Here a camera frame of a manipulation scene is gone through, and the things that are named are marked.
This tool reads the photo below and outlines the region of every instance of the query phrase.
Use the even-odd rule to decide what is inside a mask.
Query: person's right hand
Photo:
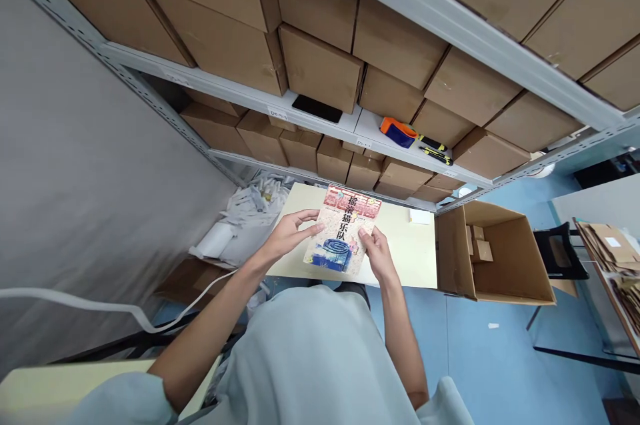
[[[395,265],[391,259],[387,237],[377,227],[373,227],[371,235],[361,228],[358,230],[358,235],[367,247],[371,270],[378,282],[381,284],[390,280],[399,282],[398,273],[395,271]]]

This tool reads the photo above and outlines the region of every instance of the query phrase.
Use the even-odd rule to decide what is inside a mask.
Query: person's left hand
[[[269,266],[288,254],[305,238],[314,236],[324,230],[324,224],[315,224],[305,230],[298,231],[303,222],[316,220],[320,210],[306,209],[297,213],[284,215],[280,223],[271,232],[264,245],[258,250],[258,254]]]

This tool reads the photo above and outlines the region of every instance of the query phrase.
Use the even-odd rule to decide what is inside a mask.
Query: white cable
[[[221,277],[213,280],[200,294],[198,298],[193,300],[193,303],[186,307],[182,313],[178,315],[178,318],[173,320],[170,324],[164,325],[163,327],[156,328],[151,325],[151,322],[145,315],[145,312],[142,311],[142,308],[136,305],[123,305],[123,304],[110,304],[105,302],[94,302],[93,300],[86,300],[85,298],[78,298],[77,296],[73,296],[67,294],[65,292],[58,292],[56,290],[48,290],[47,288],[5,288],[0,289],[0,298],[40,298],[42,300],[49,300],[50,302],[56,302],[62,305],[80,308],[82,310],[99,310],[101,312],[126,312],[133,315],[133,317],[138,321],[140,326],[143,328],[145,332],[149,333],[160,333],[168,330],[180,320],[195,306],[197,302],[209,291],[216,282],[219,282],[223,278],[233,275],[239,269],[233,270],[231,273],[226,275],[222,275]]]

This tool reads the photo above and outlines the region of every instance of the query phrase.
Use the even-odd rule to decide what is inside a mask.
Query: black chair
[[[587,280],[589,278],[589,273],[583,267],[571,244],[572,235],[578,235],[578,231],[570,230],[569,222],[550,230],[533,232],[549,278],[556,280]]]

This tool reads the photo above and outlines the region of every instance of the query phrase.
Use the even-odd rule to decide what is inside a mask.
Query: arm
[[[249,298],[267,271],[305,238],[320,232],[316,224],[298,232],[303,222],[318,218],[319,210],[285,215],[258,250],[235,273],[195,320],[178,335],[149,369],[163,379],[165,395],[180,413],[220,354]]]
[[[427,375],[409,320],[405,294],[391,259],[387,237],[377,228],[373,228],[373,236],[362,229],[359,235],[367,247],[373,274],[380,283],[387,351],[413,409],[417,410],[429,401]]]

